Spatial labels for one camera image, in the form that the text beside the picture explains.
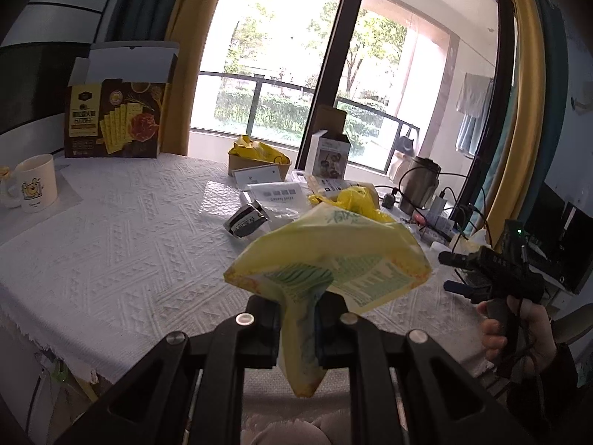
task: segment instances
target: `silver screw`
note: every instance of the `silver screw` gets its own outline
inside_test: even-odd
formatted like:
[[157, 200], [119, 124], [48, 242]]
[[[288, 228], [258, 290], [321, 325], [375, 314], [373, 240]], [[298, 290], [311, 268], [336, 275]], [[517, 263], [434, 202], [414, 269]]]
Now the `silver screw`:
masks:
[[172, 331], [167, 335], [167, 343], [170, 345], [178, 345], [179, 343], [183, 343], [185, 340], [185, 335], [181, 331]]
[[414, 341], [414, 343], [421, 345], [428, 341], [428, 335], [421, 329], [413, 329], [410, 331], [410, 339]]
[[239, 326], [249, 326], [255, 323], [256, 319], [251, 313], [241, 313], [236, 315], [235, 321]]
[[356, 324], [358, 321], [358, 316], [354, 313], [343, 313], [340, 316], [340, 321], [344, 324]]

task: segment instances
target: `white mug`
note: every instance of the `white mug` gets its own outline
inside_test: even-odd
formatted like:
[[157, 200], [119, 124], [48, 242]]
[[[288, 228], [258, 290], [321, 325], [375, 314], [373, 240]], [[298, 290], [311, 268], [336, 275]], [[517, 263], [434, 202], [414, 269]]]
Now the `white mug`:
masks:
[[8, 208], [21, 206], [25, 212], [42, 211], [57, 198], [53, 156], [36, 155], [17, 165], [0, 180], [0, 202]]

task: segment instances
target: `plastic bag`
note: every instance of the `plastic bag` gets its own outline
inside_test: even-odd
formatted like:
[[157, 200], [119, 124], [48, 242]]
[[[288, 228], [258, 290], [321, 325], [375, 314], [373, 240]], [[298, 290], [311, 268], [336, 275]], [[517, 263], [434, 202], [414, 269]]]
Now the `plastic bag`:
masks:
[[315, 357], [314, 309], [325, 290], [363, 313], [423, 284], [431, 267], [411, 233], [325, 202], [252, 242], [226, 282], [282, 308], [279, 364], [295, 395], [312, 396], [325, 371]]
[[273, 162], [274, 164], [289, 164], [291, 160], [274, 147], [263, 142], [252, 141], [248, 136], [242, 135], [233, 142], [232, 149], [228, 152], [246, 159]]
[[331, 204], [332, 206], [346, 209], [346, 211], [356, 212], [361, 216], [372, 219], [373, 221], [377, 221], [379, 223], [395, 222], [395, 220], [390, 215], [379, 211], [375, 207], [371, 192], [366, 187], [348, 187], [347, 189], [340, 191], [335, 202], [333, 200], [327, 199], [327, 197], [318, 196], [317, 194], [309, 196], [309, 201], [313, 205], [316, 205], [319, 202], [325, 202], [327, 204]]

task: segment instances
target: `small product box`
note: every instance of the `small product box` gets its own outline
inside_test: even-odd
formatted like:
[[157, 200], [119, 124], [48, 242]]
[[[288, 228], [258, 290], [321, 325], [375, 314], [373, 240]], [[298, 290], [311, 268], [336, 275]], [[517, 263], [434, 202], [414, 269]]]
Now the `small product box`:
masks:
[[77, 58], [66, 97], [66, 157], [156, 158], [179, 46], [112, 42]]
[[305, 164], [306, 174], [344, 178], [351, 147], [348, 136], [343, 134], [345, 121], [346, 112], [325, 105], [319, 107]]

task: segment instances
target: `table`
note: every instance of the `table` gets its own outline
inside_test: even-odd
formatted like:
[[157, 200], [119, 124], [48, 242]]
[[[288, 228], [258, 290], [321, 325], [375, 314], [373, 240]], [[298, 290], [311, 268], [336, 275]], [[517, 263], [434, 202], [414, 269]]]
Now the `table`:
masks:
[[[56, 164], [81, 202], [0, 246], [0, 308], [74, 374], [114, 383], [168, 332], [204, 333], [244, 310], [249, 293], [222, 278], [250, 242], [222, 227], [240, 205], [226, 165], [170, 154]], [[425, 285], [367, 316], [397, 333], [424, 329], [477, 373], [480, 318], [443, 290], [450, 269], [435, 269]], [[330, 371], [306, 401], [278, 368], [247, 370], [244, 394], [255, 415], [315, 415], [348, 405], [348, 374]]]

